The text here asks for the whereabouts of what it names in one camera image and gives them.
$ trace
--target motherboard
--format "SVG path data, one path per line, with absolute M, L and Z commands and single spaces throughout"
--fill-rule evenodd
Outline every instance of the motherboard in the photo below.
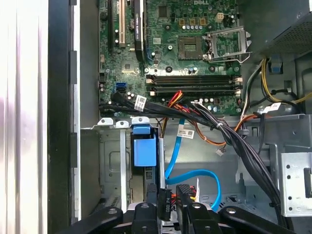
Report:
M 181 90 L 216 115 L 240 114 L 240 62 L 227 56 L 241 50 L 229 31 L 238 22 L 235 0 L 100 0 L 99 101 L 120 92 L 166 105 Z

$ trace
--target dell logo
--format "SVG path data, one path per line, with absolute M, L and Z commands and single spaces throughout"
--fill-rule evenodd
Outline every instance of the dell logo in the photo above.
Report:
M 194 0 L 194 5 L 209 5 L 207 0 Z

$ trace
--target green circuit board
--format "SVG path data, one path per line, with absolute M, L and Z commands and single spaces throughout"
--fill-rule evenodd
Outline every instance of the green circuit board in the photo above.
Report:
M 148 100 L 166 104 L 167 98 L 151 96 L 146 83 L 146 75 L 156 76 L 188 76 L 190 69 L 196 68 L 191 75 L 240 75 L 238 62 L 221 62 L 209 64 L 202 59 L 207 50 L 202 37 L 208 32 L 230 27 L 237 27 L 235 0 L 146 0 L 146 54 L 145 62 L 138 62 L 135 53 L 134 16 L 132 0 L 125 1 L 125 45 L 114 45 L 108 48 L 110 40 L 118 39 L 118 33 L 110 34 L 110 21 L 105 19 L 111 5 L 113 30 L 119 28 L 120 1 L 100 0 L 99 2 L 99 100 L 109 102 L 110 95 L 116 90 L 116 82 L 127 83 L 125 96 L 142 95 Z M 218 13 L 224 17 L 235 16 L 234 20 L 225 24 L 216 19 Z M 179 47 L 191 54 L 185 58 Z M 230 34 L 220 37 L 217 43 L 219 55 L 238 50 L 238 35 Z M 239 107 L 236 95 L 205 95 L 201 93 L 190 99 L 208 100 L 206 106 L 215 109 L 217 115 L 237 115 Z

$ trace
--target blue sata port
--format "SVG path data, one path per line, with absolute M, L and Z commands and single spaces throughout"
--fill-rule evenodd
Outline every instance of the blue sata port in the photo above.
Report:
M 127 91 L 127 83 L 126 82 L 116 82 L 115 84 L 116 91 L 120 93 L 125 93 Z

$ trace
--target side panel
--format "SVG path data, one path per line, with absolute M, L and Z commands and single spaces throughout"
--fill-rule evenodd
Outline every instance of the side panel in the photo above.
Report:
M 0 233 L 47 233 L 48 1 L 1 1 Z

